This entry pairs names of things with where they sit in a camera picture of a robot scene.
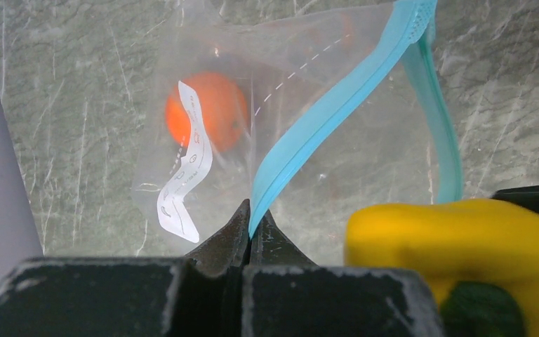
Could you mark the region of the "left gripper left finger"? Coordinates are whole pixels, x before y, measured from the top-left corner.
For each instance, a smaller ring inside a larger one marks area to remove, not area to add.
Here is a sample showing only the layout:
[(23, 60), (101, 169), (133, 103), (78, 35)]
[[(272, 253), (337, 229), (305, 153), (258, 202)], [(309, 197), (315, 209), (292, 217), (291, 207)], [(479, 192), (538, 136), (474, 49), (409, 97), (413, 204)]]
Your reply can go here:
[(24, 260), (0, 283), (0, 336), (239, 336), (250, 212), (185, 256)]

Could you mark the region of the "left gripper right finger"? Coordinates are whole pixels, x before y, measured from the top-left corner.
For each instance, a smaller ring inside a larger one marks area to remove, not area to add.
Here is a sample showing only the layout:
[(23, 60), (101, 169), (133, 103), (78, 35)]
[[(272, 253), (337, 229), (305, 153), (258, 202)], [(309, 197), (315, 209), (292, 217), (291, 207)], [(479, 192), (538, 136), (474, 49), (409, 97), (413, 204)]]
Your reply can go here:
[(443, 336), (432, 292), (404, 269), (314, 264), (266, 213), (242, 272), (243, 336)]

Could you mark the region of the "clear zip bag blue zipper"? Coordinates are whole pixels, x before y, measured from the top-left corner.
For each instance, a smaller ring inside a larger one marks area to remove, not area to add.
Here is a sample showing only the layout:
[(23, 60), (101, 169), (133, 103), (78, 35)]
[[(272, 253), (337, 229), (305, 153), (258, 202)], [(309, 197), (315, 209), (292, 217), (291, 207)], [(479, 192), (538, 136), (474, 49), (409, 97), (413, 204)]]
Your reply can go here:
[[(154, 69), (131, 196), (183, 256), (215, 234), (242, 201), (248, 237), (266, 213), (323, 265), (342, 262), (349, 217), (374, 204), (442, 204), (463, 195), (457, 138), (431, 45), (435, 1), (181, 1)], [(200, 72), (232, 79), (250, 114), (219, 152), (199, 98)], [(189, 144), (165, 118), (174, 86)]]

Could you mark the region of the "orange fruit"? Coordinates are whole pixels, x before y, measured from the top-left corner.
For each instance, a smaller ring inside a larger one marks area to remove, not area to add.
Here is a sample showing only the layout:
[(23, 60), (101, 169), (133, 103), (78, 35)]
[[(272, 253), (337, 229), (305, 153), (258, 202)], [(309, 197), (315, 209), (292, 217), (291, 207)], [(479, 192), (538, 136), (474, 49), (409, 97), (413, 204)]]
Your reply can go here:
[[(237, 84), (217, 72), (200, 72), (182, 80), (194, 89), (201, 105), (208, 137), (219, 152), (232, 149), (250, 126), (250, 114), (242, 90)], [(190, 120), (183, 107), (178, 86), (174, 86), (165, 106), (168, 130), (175, 142), (188, 145)]]

